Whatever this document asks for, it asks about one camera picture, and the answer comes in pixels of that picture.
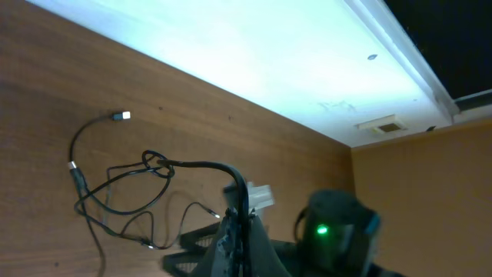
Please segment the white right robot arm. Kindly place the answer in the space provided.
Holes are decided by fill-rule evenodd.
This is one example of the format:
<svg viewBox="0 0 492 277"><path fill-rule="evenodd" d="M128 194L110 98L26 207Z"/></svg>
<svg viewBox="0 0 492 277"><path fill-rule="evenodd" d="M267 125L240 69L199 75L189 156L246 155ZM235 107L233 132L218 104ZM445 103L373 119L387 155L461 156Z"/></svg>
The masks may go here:
<svg viewBox="0 0 492 277"><path fill-rule="evenodd" d="M182 252L161 260L172 276L397 277L374 263L380 216L353 195L333 189L315 192L296 221L304 223L293 242L273 240L251 211L249 245L239 238L237 199L228 196L221 222L181 236Z"/></svg>

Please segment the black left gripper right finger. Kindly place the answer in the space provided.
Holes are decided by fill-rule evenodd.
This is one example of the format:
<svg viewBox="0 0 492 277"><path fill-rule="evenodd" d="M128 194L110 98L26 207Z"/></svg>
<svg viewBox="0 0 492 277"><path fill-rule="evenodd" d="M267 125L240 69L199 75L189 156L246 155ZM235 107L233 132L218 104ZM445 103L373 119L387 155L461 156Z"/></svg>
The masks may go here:
<svg viewBox="0 0 492 277"><path fill-rule="evenodd" d="M290 273L278 258L271 240L257 215L249 221L248 246L251 275L257 277L290 277Z"/></svg>

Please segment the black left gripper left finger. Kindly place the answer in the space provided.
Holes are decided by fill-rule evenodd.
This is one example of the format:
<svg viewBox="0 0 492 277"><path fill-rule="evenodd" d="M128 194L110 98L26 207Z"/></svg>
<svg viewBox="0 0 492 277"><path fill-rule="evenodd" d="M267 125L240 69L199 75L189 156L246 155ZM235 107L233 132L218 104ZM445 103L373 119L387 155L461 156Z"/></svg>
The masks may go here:
<svg viewBox="0 0 492 277"><path fill-rule="evenodd" d="M226 216L218 226L212 243L192 271L193 277L246 276L246 219Z"/></svg>

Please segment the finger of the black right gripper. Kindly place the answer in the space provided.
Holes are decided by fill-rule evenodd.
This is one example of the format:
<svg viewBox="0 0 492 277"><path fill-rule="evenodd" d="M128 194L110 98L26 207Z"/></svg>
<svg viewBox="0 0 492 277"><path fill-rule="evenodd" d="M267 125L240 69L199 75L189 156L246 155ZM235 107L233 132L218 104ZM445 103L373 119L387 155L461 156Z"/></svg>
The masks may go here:
<svg viewBox="0 0 492 277"><path fill-rule="evenodd" d="M206 252L217 246L227 233L228 223L218 222L181 235L179 245L187 251Z"/></svg>
<svg viewBox="0 0 492 277"><path fill-rule="evenodd" d="M210 277L213 259L214 250L179 252L165 255L161 267L171 276Z"/></svg>

